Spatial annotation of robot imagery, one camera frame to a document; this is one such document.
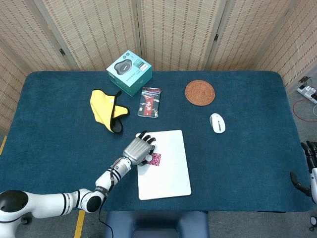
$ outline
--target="power strip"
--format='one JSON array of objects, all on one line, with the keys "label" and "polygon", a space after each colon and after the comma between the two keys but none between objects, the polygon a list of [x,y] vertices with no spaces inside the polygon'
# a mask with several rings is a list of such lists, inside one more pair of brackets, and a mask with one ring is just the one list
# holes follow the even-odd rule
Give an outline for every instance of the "power strip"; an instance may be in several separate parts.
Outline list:
[{"label": "power strip", "polygon": [[313,103],[317,104],[317,93],[315,88],[311,86],[302,85],[298,89],[296,89],[296,91],[302,94],[305,98],[312,101]]}]

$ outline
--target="blue chair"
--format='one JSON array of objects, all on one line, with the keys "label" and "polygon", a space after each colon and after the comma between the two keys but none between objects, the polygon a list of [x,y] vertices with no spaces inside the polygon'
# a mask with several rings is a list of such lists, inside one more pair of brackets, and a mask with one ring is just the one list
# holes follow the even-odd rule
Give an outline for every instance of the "blue chair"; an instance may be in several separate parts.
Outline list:
[{"label": "blue chair", "polygon": [[209,238],[208,212],[110,211],[106,223],[115,238]]}]

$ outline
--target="woven wall panel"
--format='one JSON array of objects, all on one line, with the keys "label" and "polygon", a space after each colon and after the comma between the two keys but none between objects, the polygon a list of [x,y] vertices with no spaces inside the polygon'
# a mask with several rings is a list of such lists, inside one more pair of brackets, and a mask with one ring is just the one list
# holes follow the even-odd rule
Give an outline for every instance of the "woven wall panel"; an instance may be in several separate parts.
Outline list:
[{"label": "woven wall panel", "polygon": [[291,0],[235,0],[210,70],[248,70]]},{"label": "woven wall panel", "polygon": [[201,70],[220,2],[141,0],[145,59],[155,70]]},{"label": "woven wall panel", "polygon": [[81,70],[104,70],[125,51],[140,55],[132,0],[43,0]]},{"label": "woven wall panel", "polygon": [[317,65],[317,1],[299,1],[286,19],[256,70],[278,72],[288,86],[301,73]]},{"label": "woven wall panel", "polygon": [[33,71],[69,70],[23,0],[0,0],[0,35]]},{"label": "woven wall panel", "polygon": [[26,75],[0,48],[0,132],[9,132]]}]

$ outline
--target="table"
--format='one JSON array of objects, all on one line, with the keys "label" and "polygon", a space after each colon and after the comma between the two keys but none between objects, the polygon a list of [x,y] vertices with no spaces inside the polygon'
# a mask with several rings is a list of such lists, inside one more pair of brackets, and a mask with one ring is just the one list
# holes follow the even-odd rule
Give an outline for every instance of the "table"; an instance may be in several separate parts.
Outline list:
[{"label": "table", "polygon": [[[194,80],[209,82],[215,100],[190,104],[184,95]],[[281,77],[270,71],[153,72],[146,86],[162,89],[159,117],[137,116],[141,93],[122,93],[117,103],[130,115],[123,134],[94,120],[91,92],[114,95],[106,72],[34,72],[22,90],[0,157],[0,191],[32,193],[93,190],[95,180],[122,154],[137,132],[181,129],[192,194],[140,201],[133,168],[112,190],[106,210],[305,211],[311,200],[289,178],[309,184],[308,169]],[[219,113],[226,132],[212,131]]]}]

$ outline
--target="yellow floor line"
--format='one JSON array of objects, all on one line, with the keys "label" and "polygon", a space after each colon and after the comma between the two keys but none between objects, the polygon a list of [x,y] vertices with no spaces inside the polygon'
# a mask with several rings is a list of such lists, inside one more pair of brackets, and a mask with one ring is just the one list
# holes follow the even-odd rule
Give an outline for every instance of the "yellow floor line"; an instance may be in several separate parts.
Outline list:
[{"label": "yellow floor line", "polygon": [[3,150],[3,148],[4,148],[5,142],[6,142],[6,135],[4,136],[4,139],[3,139],[3,141],[2,141],[2,145],[1,145],[1,147],[0,147],[0,155],[2,154],[2,150]]},{"label": "yellow floor line", "polygon": [[85,218],[85,211],[79,211],[74,238],[81,237],[81,231],[83,229],[84,218]]}]

